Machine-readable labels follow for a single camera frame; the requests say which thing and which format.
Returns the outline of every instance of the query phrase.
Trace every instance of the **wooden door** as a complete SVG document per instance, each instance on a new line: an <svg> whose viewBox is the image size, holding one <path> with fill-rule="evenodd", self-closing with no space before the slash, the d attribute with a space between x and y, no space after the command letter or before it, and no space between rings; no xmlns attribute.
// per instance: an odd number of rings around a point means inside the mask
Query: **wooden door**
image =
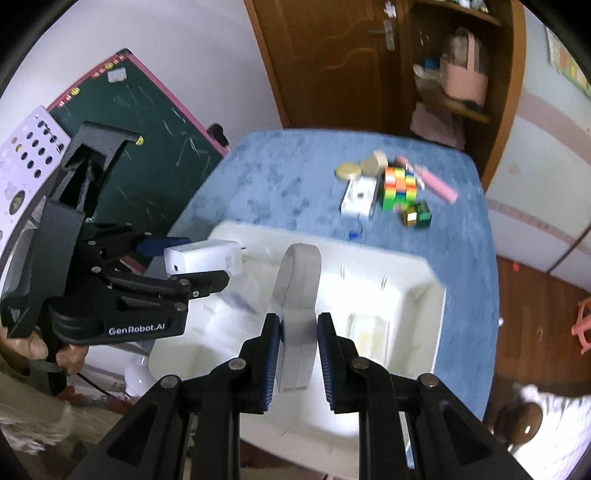
<svg viewBox="0 0 591 480"><path fill-rule="evenodd" d="M285 127L408 130L397 19L385 1L246 0ZM394 27L394 51L385 35L370 34L384 20Z"/></svg>

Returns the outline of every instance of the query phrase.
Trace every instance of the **chalkboard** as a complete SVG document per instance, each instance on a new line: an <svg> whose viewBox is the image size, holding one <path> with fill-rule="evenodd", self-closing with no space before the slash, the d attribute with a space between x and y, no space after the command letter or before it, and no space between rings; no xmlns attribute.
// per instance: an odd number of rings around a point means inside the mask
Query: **chalkboard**
<svg viewBox="0 0 591 480"><path fill-rule="evenodd" d="M167 234L226 152L129 50L92 69L48 110L71 137L86 120L138 133L104 187L96 222Z"/></svg>

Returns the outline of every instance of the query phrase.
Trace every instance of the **orange plastic chair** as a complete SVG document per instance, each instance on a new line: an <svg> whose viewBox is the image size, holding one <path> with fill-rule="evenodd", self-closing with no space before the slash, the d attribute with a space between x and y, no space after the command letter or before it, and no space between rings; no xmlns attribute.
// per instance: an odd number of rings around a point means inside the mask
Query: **orange plastic chair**
<svg viewBox="0 0 591 480"><path fill-rule="evenodd" d="M588 310L589 312L587 316L583 317L585 310ZM579 336L579 341L583 347L581 350L581 355L584 355L585 352L591 350L591 343L589 343L585 338L585 332L587 330L591 330L591 297L579 303L579 316L577 318L577 323L575 323L571 328L571 333L573 335Z"/></svg>

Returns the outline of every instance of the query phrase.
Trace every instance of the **pegboard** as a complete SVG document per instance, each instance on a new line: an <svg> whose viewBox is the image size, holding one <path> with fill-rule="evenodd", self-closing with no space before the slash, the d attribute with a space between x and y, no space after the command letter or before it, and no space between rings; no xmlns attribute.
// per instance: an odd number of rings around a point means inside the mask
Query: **pegboard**
<svg viewBox="0 0 591 480"><path fill-rule="evenodd" d="M0 147L0 275L69 144L70 137L39 106Z"/></svg>

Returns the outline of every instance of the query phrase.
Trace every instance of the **floor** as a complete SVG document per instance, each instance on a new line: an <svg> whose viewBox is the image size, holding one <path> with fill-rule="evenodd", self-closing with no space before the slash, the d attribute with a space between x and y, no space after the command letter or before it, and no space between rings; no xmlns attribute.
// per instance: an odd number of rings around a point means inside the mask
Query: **floor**
<svg viewBox="0 0 591 480"><path fill-rule="evenodd" d="M589 293L533 268L497 258L501 317L485 424L511 399L514 382L557 395L591 394L591 352L570 329Z"/></svg>

